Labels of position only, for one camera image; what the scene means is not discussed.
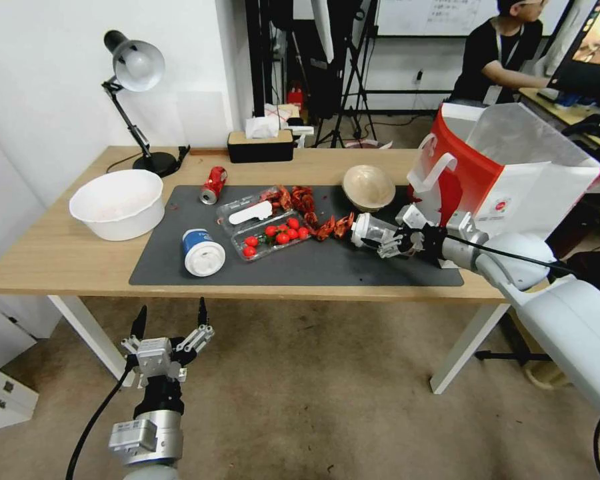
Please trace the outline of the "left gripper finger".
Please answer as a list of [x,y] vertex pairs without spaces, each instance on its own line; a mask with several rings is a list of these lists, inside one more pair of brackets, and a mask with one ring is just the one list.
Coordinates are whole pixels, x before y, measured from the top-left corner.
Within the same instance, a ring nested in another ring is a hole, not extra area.
[[129,336],[121,341],[121,346],[126,349],[129,354],[137,354],[141,342],[144,339],[146,322],[147,306],[144,305],[140,309],[140,312],[135,320],[132,322]]
[[181,342],[181,351],[199,354],[214,336],[214,328],[209,324],[208,311],[205,298],[199,300],[197,314],[197,328]]

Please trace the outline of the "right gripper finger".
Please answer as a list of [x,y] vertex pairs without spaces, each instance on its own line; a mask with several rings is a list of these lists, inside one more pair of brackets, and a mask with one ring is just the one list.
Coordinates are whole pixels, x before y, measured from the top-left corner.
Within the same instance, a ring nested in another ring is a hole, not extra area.
[[414,246],[410,242],[403,244],[403,240],[402,234],[395,233],[384,233],[379,238],[361,238],[364,246],[370,247],[382,259],[414,256]]
[[399,227],[408,227],[410,229],[422,229],[428,224],[426,217],[415,204],[402,207],[398,214],[396,214],[395,221]]

